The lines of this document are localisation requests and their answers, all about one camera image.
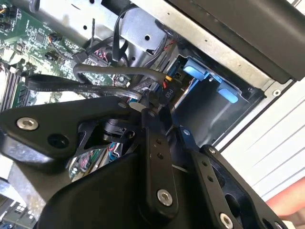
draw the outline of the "metal screw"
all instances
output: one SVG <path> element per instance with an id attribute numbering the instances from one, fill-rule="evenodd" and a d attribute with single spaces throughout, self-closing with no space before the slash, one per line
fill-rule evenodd
<path id="1" fill-rule="evenodd" d="M 148 114 L 151 116 L 151 117 L 154 117 L 154 113 L 149 111 Z"/>
<path id="2" fill-rule="evenodd" d="M 17 126 L 21 130 L 32 131 L 32 130 L 36 130 L 39 125 L 38 125 L 38 122 L 35 119 L 25 117 L 25 118 L 18 119 Z"/>
<path id="3" fill-rule="evenodd" d="M 123 103 L 119 103 L 119 106 L 121 107 L 121 108 L 126 108 L 127 106 L 125 105 L 125 104 L 123 104 Z"/>
<path id="4" fill-rule="evenodd" d="M 183 130 L 183 132 L 184 132 L 186 135 L 191 135 L 191 133 L 190 133 L 188 130 Z"/>
<path id="5" fill-rule="evenodd" d="M 161 153 L 158 153 L 158 154 L 157 154 L 157 157 L 158 157 L 159 159 L 161 159 L 161 160 L 163 160 L 163 158 L 164 158 L 163 155 L 162 155 Z"/>
<path id="6" fill-rule="evenodd" d="M 283 229 L 283 227 L 282 227 L 278 222 L 274 222 L 274 224 L 276 225 L 276 227 L 277 227 L 278 229 Z"/>
<path id="7" fill-rule="evenodd" d="M 275 97 L 278 97 L 281 95 L 281 90 L 280 89 L 276 89 L 274 92 L 273 92 L 273 96 Z"/>
<path id="8" fill-rule="evenodd" d="M 221 213 L 220 220 L 224 224 L 225 228 L 233 229 L 233 222 L 226 214 Z"/>
<path id="9" fill-rule="evenodd" d="M 173 204 L 172 195 L 165 189 L 160 189 L 157 192 L 158 200 L 165 206 L 170 206 Z"/>
<path id="10" fill-rule="evenodd" d="M 209 148 L 209 151 L 210 151 L 212 154 L 216 154 L 216 151 L 215 151 L 213 148 Z"/>

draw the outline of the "motherboard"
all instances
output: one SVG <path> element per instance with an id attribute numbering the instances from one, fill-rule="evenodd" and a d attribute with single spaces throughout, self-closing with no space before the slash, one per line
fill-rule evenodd
<path id="1" fill-rule="evenodd" d="M 50 36 L 56 38 L 55 43 L 50 43 Z M 39 73 L 76 80 L 73 75 L 75 63 L 72 56 L 83 51 L 84 48 L 62 37 L 7 0 L 0 0 L 0 72 L 6 77 L 2 89 L 2 101 L 5 98 L 11 99 L 5 107 L 62 102 L 61 97 L 65 93 L 53 92 L 46 95 L 45 92 L 28 91 L 24 86 L 24 78 Z M 111 65 L 98 50 L 84 63 L 95 66 Z M 90 73 L 86 76 L 95 85 L 125 87 L 130 80 L 126 75 Z M 71 96 L 71 94 L 73 93 L 68 93 L 71 100 L 80 96 L 76 94 Z M 94 95 L 82 94 L 81 97 L 91 98 Z"/>

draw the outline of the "cable connector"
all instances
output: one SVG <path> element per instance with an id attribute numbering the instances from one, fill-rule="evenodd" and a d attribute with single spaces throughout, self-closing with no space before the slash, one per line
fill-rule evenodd
<path id="1" fill-rule="evenodd" d="M 83 63 L 85 60 L 89 58 L 89 55 L 86 51 L 78 52 L 72 56 L 76 63 Z"/>
<path id="2" fill-rule="evenodd" d="M 53 32 L 49 35 L 49 37 L 51 38 L 52 42 L 60 42 L 62 41 L 62 35 L 60 35 L 59 33 Z"/>

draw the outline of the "power supply cable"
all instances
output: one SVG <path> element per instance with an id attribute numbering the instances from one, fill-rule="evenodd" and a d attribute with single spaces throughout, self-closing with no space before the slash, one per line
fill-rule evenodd
<path id="1" fill-rule="evenodd" d="M 91 66 L 82 63 L 78 63 L 73 68 L 73 73 L 77 80 L 81 78 L 80 74 L 82 73 L 95 73 L 95 74 L 126 74 L 126 75 L 145 75 L 149 78 L 152 78 L 157 83 L 162 84 L 166 78 L 166 74 L 155 71 L 153 69 L 148 68 L 135 68 L 135 67 L 99 67 L 99 66 Z"/>

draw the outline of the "skin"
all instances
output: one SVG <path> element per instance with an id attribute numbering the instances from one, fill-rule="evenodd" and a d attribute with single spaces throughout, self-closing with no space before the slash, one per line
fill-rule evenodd
<path id="1" fill-rule="evenodd" d="M 305 177 L 266 203 L 279 217 L 289 216 L 305 208 Z"/>

